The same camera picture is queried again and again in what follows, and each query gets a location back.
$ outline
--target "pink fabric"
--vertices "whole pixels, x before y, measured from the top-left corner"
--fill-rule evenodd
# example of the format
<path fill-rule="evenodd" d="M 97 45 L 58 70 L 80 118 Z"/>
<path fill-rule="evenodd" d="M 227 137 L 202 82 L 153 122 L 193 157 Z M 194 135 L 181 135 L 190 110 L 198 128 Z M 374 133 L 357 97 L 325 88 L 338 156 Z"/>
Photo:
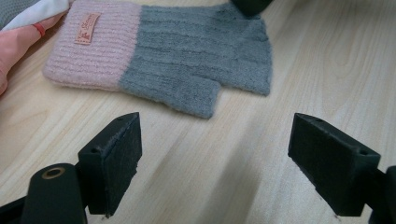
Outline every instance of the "pink fabric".
<path fill-rule="evenodd" d="M 47 30 L 52 27 L 62 14 L 41 21 L 40 24 Z M 9 69 L 26 53 L 38 39 L 40 33 L 33 25 L 0 32 L 0 94 L 7 88 L 7 73 Z"/>
<path fill-rule="evenodd" d="M 82 19 L 99 12 L 90 45 L 75 44 Z M 49 80 L 64 86 L 117 91 L 132 56 L 141 6 L 126 2 L 76 1 L 43 69 Z M 70 58 L 78 61 L 70 63 Z"/>

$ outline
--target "gray knit fabric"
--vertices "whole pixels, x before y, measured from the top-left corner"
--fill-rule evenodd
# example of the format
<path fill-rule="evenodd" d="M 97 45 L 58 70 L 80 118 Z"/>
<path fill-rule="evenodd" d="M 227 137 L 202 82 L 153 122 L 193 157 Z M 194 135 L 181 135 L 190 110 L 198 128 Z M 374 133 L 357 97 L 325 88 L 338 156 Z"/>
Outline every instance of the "gray knit fabric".
<path fill-rule="evenodd" d="M 0 0 L 0 30 L 39 0 Z"/>
<path fill-rule="evenodd" d="M 264 22 L 260 17 L 246 19 L 231 4 L 143 7 L 134 57 L 120 86 L 138 94 L 142 90 L 136 90 L 133 80 L 140 82 L 146 74 L 189 77 L 191 81 L 203 77 L 267 95 L 272 52 Z M 197 87 L 192 82 L 188 89 Z M 180 98 L 173 99 L 179 105 Z M 198 104 L 189 108 L 200 109 L 204 110 Z"/>
<path fill-rule="evenodd" d="M 220 84 L 216 81 L 170 71 L 151 68 L 144 60 L 130 66 L 120 80 L 120 88 L 143 98 L 163 102 L 175 110 L 209 119 L 214 113 Z"/>

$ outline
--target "white fabric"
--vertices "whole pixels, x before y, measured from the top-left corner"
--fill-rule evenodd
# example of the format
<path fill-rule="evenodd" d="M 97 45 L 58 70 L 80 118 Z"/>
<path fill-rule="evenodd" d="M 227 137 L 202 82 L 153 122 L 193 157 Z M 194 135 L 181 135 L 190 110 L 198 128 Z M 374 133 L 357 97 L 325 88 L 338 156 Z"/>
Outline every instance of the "white fabric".
<path fill-rule="evenodd" d="M 16 16 L 2 31 L 12 30 L 58 15 L 70 8 L 74 0 L 40 0 Z"/>

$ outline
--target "metal ring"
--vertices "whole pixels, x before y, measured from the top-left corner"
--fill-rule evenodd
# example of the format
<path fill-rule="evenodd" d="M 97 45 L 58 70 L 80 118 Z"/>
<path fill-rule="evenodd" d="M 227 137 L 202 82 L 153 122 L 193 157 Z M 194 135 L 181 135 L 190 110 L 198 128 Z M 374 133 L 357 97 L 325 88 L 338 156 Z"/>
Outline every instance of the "metal ring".
<path fill-rule="evenodd" d="M 66 171 L 63 167 L 54 167 L 52 169 L 49 169 L 48 171 L 44 172 L 44 174 L 41 176 L 43 179 L 53 179 L 56 178 L 60 175 L 62 175 Z"/>

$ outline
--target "glove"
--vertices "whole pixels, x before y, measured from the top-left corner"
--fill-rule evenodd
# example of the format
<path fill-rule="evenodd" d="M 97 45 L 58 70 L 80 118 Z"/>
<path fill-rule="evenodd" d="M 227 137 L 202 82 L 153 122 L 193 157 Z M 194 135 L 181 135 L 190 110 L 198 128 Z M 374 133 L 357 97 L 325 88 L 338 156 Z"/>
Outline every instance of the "glove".
<path fill-rule="evenodd" d="M 81 24 L 92 24 L 92 18 L 81 19 L 94 12 L 100 15 L 93 32 L 76 38 Z M 80 41 L 84 37 L 91 43 Z M 148 7 L 80 0 L 43 69 L 60 85 L 124 91 L 202 118 L 213 115 L 220 84 L 268 94 L 271 74 L 263 21 L 247 20 L 230 4 Z"/>

